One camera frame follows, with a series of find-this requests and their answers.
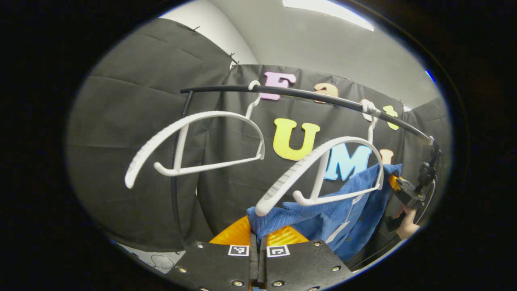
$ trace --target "letter m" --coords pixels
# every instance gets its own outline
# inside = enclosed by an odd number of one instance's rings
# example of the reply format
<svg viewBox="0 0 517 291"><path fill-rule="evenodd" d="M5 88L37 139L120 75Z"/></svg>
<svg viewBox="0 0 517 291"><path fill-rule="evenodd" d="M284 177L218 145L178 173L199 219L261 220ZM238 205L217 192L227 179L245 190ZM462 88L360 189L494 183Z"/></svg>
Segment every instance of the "letter m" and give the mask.
<svg viewBox="0 0 517 291"><path fill-rule="evenodd" d="M339 176L338 169L341 175L341 180L343 181L348 178L348 175L350 175L352 170L354 170L354 174L351 177L366 170L368 158L371 153L372 149L365 145L360 145L357 147L354 155L350 158L346 145L344 143L338 144L330 149L330 161L328 163L327 172L325 173L325 179L337 180Z"/></svg>

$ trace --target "white plastic hanger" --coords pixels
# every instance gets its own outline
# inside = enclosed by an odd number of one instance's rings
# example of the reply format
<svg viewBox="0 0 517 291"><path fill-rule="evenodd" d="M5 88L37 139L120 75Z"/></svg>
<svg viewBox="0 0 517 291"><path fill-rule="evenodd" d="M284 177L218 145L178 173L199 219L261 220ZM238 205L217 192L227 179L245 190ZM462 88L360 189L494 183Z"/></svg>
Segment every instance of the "white plastic hanger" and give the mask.
<svg viewBox="0 0 517 291"><path fill-rule="evenodd" d="M312 188L311 197L309 199L304 198L302 193L298 190L293 192L293 197L300 205L303 206L311 206L311 205L318 205L323 203L329 203L334 201L339 201L343 199L348 199L352 197L356 197L374 190L380 190L382 189L383 183L384 183L384 168L383 168L383 162L381 155L379 154L379 151L373 146L373 128L375 127L375 123L377 122L378 116L380 114L380 111L375 108L373 105L367 105L363 103L363 112L366 114L373 115L374 118L372 120L372 123L370 124L370 127L368 128L368 140L364 140L362 138L358 137L339 137L335 138L333 140L329 140L322 144L321 146L314 149L310 154L305 156L303 159L299 160L297 163L295 163L289 170L287 170L284 175L282 175L274 184L269 188L269 190L264 194L264 196L258 201L257 205L255 206L255 214L258 216L264 216L268 214L271 209L275 206L275 204L282 198L282 196L289 190L291 186L301 177L309 167L314 164L319 158L320 159L320 166L318 167L318 172L316 174L316 180L314 182L314 186ZM332 149L334 146L337 146L341 143L346 142L356 142L363 144L365 146L368 146L370 149L372 149L373 153L377 157L377 160L379 162L379 175L377 176L377 181L375 183L375 186L361 191L356 191L353 193L348 194L342 194L337 196L331 196L331 197L323 197L319 198L320 190L323 184L323 178L325 176L325 172L327 169L328 164L328 158L330 154L330 149Z"/></svg>
<svg viewBox="0 0 517 291"><path fill-rule="evenodd" d="M252 90L253 87L256 85L260 85L258 81L252 81L250 85L248 86L249 90ZM250 120L251 112L253 111L253 108L258 105L260 102L260 95L258 98L251 103L248 106L248 110L246 111L246 116L243 116L241 114L233 113L233 112L227 112L227 111L207 111L207 112L201 112L196 113L187 117L184 117L171 125L167 126L166 128L162 129L160 132L158 132L156 135L154 135L149 141L145 143L145 145L142 146L142 148L136 153L135 157L133 158L133 161L129 165L129 168L126 172L125 177L125 183L126 187L131 189L134 186L134 181L140 172L140 169L144 165L144 162L149 158L149 156L152 154L152 152L168 138L173 133L179 132L178 137L178 144L176 147L175 157L174 157L174 167L173 169L167 169L164 166L162 166L161 163L155 162L154 167L155 169L160 172L162 175L173 177L173 176L179 176L183 174L190 174L190 173L196 173L201 171L207 171L207 170L213 170L218 168L223 168L231 165L236 164L242 164L246 162L251 162L257 159L264 159L265 154L265 147L264 147L264 136L262 135L261 130L259 127ZM195 166L195 167L188 167L188 168L181 168L181 159L183 157L183 150L185 147L185 140L187 138L187 131L189 128L190 123L194 121L198 121L201 119L206 118L212 118L212 117L233 117L240 120L243 120L253 126L255 130L258 132L258 135L260 137L260 144L258 145L257 149L257 155L252 158L245 158L240 159L237 161L230 161L230 162L222 162L217 164L211 164L211 165L202 165L202 166Z"/></svg>

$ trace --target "letter u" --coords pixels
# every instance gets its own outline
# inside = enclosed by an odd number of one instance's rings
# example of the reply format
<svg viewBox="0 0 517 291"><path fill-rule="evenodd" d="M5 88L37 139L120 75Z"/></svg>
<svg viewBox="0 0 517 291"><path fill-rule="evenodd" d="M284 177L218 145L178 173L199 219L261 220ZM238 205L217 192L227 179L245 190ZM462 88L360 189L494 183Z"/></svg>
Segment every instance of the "letter u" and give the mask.
<svg viewBox="0 0 517 291"><path fill-rule="evenodd" d="M296 127L296 122L290 119L277 118L275 119L277 130L273 139L273 149L282 158L299 161L308 155L314 146L314 138L316 133L320 131L320 127L312 123L303 123L301 128L305 129L305 136L303 138L303 145L299 150L293 150L289 146L291 140L291 132Z"/></svg>

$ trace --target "blue shirt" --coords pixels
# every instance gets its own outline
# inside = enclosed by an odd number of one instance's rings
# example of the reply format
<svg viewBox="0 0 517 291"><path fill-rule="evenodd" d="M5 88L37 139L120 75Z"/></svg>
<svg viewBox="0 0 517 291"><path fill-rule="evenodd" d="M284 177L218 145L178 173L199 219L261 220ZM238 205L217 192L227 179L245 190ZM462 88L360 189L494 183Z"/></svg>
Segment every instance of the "blue shirt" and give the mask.
<svg viewBox="0 0 517 291"><path fill-rule="evenodd" d="M296 202L284 202L283 208L274 207L267 215L255 214L255 207L248 209L250 226L260 239L282 227L291 225L309 240L324 240L342 261L350 260L368 242L386 208L392 189L386 176L401 171L402 164L383 165L384 184L357 197L302 206ZM352 193L375 186L379 173L378 164L355 174L335 193L322 197Z"/></svg>

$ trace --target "black cloth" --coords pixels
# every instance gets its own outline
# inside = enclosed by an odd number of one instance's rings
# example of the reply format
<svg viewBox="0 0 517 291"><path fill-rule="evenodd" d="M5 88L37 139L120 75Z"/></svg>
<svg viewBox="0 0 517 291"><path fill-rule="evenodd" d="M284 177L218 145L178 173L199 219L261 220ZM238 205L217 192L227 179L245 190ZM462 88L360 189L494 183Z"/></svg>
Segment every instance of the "black cloth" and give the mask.
<svg viewBox="0 0 517 291"><path fill-rule="evenodd" d="M117 242L143 251L181 250L174 223L171 179L153 162L170 164L174 136L151 155L135 186L124 185L127 168L143 144L179 119L188 86L221 84L228 55L209 39L168 19L155 19L118 43L92 69L68 124L69 179L85 209ZM199 93L190 112L213 110L218 93ZM192 124L184 165L201 162L203 123ZM195 195L197 175L179 180L181 227L187 240L210 239Z"/></svg>
<svg viewBox="0 0 517 291"><path fill-rule="evenodd" d="M339 97L360 102L363 98L372 101L377 108L391 105L399 116L402 115L402 104L380 92L345 78L306 69L272 66L272 65L239 65L233 67L229 76L223 81L225 85L249 84L258 80L264 85L265 72L294 74L296 82L289 88L314 91L318 83L330 83L339 90ZM249 103L257 98L256 93L226 92L222 94L217 106L218 110L245 114ZM313 123L321 129L316 133L314 149L322 143L341 136L354 136L367 139L370 122L365 120L361 112L330 104L319 104L310 99L282 96L280 100L262 99L253 109L251 120L262 131L266 153L263 161L226 167L219 170L200 173L198 197L210 229L214 234L223 231L237 219L246 215L246 210L254 206L273 183L287 171L295 161L284 159L275 153L272 143L275 136L276 118L294 120L297 123L291 134L290 146L301 148L305 131L303 123ZM402 144L404 130L391 129L385 121L379 121L374 130L373 144L380 149L394 152L392 164L402 161ZM204 164L232 161L253 157L259 144L256 131L239 120L216 118L210 124L204 148ZM347 145L351 155L358 144ZM371 154L368 167L378 163ZM294 201L293 190L310 193L316 177L317 164L312 165L291 189L279 201ZM322 195L338 191L346 181L340 178L334 181L324 180Z"/></svg>

